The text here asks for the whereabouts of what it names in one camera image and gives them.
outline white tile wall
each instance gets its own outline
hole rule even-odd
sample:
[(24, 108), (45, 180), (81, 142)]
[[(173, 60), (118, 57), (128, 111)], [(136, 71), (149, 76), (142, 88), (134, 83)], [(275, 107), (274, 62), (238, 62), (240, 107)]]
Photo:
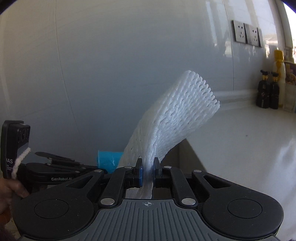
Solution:
[[(259, 26), (265, 48), (234, 42), (233, 19)], [(256, 88), (281, 36), (274, 0), (18, 0), (0, 16), (0, 121), (29, 121), (33, 148), (93, 162), (123, 150), (185, 70), (214, 91)]]
[(223, 0), (228, 21), (237, 20), (261, 28), (264, 48), (232, 41), (234, 90), (256, 88), (260, 69), (272, 70), (274, 49), (284, 50), (280, 17), (274, 0)]

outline white string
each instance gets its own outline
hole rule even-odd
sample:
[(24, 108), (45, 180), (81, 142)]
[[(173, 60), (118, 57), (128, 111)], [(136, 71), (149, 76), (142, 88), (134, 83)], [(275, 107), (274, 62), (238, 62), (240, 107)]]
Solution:
[(12, 168), (12, 173), (11, 173), (11, 177), (13, 179), (17, 178), (17, 170), (19, 165), (21, 164), (22, 160), (25, 159), (25, 157), (29, 154), (29, 152), (31, 151), (31, 148), (28, 147), (27, 149), (24, 150), (24, 152), (15, 160), (15, 164)]

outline foam fruit net sleeve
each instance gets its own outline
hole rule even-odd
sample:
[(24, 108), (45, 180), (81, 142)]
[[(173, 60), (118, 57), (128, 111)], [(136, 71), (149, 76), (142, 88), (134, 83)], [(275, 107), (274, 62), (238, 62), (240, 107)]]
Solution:
[(143, 187), (127, 190), (126, 198), (150, 199), (153, 161), (162, 161), (168, 151), (196, 131), (219, 109), (206, 81), (186, 71), (139, 121), (118, 167), (135, 166), (143, 160)]

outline electrical socket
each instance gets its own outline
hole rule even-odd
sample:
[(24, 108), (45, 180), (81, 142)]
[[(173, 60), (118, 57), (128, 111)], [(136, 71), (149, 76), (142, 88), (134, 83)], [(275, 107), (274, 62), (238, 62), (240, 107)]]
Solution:
[(249, 24), (244, 24), (247, 34), (247, 44), (259, 47), (258, 29)]
[(262, 31), (260, 28), (258, 28), (258, 35), (259, 35), (259, 47), (263, 48), (264, 47), (264, 40), (263, 40)]
[(236, 20), (233, 20), (232, 23), (234, 28), (235, 41), (246, 44), (247, 41), (244, 23), (241, 23)]

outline black round disc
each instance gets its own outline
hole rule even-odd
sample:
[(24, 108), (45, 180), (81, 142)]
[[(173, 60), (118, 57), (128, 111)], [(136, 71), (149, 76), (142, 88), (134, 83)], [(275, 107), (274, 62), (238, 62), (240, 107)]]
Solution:
[(245, 198), (231, 201), (227, 208), (232, 215), (239, 218), (255, 218), (262, 212), (259, 203)]
[(20, 233), (41, 240), (60, 240), (74, 235), (90, 222), (93, 215), (92, 202), (75, 188), (68, 188), (65, 192), (50, 188), (33, 193), (13, 210)]
[(34, 211), (41, 218), (59, 218), (66, 214), (69, 205), (59, 199), (49, 199), (38, 203)]
[(284, 212), (275, 199), (237, 185), (212, 191), (202, 207), (202, 216), (212, 228), (229, 237), (260, 239), (277, 232)]

